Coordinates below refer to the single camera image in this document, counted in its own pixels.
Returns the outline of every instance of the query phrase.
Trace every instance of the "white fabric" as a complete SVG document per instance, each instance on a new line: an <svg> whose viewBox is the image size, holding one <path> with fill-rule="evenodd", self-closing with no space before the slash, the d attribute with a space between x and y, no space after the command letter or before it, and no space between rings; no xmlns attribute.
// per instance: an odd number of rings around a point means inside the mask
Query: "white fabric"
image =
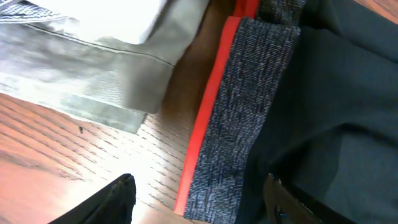
<svg viewBox="0 0 398 224"><path fill-rule="evenodd" d="M114 37L129 44L144 43L167 0L29 0L73 17L88 34Z"/></svg>

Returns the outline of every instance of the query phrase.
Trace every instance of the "wood grain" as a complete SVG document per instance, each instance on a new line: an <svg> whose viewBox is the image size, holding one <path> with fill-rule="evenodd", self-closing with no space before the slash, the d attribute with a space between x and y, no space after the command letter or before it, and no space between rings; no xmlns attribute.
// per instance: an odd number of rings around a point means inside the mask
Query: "wood grain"
<svg viewBox="0 0 398 224"><path fill-rule="evenodd" d="M398 23L396 0L357 0ZM173 213L193 122L234 2L213 0L158 114L137 134L0 95L0 223L47 223L123 173L136 178L133 223L193 223Z"/></svg>

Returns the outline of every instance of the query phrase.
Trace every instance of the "red trim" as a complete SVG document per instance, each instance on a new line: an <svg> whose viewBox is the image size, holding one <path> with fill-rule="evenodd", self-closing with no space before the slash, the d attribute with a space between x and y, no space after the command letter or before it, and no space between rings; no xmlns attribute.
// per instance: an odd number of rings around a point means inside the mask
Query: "red trim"
<svg viewBox="0 0 398 224"><path fill-rule="evenodd" d="M180 188L178 190L177 200L175 202L174 208L174 212L179 215L183 215L185 212L189 188L193 179L193 173L197 164L201 143L205 137L207 124L210 120L213 105L217 97L221 78L223 77L224 67L228 60L229 50L232 46L234 35L240 20L241 18L238 17L229 17L221 34L216 62L207 82L205 94L203 95L203 99L200 104L200 109L193 127L191 139L188 145L187 156L184 162Z"/></svg>
<svg viewBox="0 0 398 224"><path fill-rule="evenodd" d="M260 0L236 0L233 16L254 19Z"/></svg>

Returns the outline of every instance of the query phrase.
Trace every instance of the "wooden table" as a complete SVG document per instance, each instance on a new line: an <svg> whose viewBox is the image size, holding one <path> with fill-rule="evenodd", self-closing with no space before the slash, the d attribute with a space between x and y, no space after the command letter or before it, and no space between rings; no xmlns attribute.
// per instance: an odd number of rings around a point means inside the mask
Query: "wooden table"
<svg viewBox="0 0 398 224"><path fill-rule="evenodd" d="M398 1L358 0L398 23ZM173 213L190 132L233 1L213 0L158 114L137 134L0 95L0 224L47 223L123 173L136 178L133 223L193 223Z"/></svg>

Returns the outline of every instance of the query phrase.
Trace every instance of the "red edge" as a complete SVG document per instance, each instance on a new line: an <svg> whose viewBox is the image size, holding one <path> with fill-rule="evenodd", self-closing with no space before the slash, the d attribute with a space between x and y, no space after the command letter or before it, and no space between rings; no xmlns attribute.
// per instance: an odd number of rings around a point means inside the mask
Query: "red edge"
<svg viewBox="0 0 398 224"><path fill-rule="evenodd" d="M193 127L191 139L189 141L187 156L184 162L180 187L178 189L177 200L174 212L183 215L187 204L189 188L193 179L193 173L197 164L201 143L205 137L207 124L210 120L213 105L217 97L218 88L223 77L224 67L228 60L229 50L232 46L236 29L241 18L229 17L224 25L221 34L220 46L218 47L217 57L210 78L206 85L205 93L200 104L195 125Z"/></svg>
<svg viewBox="0 0 398 224"><path fill-rule="evenodd" d="M233 16L254 19L260 0L236 0Z"/></svg>

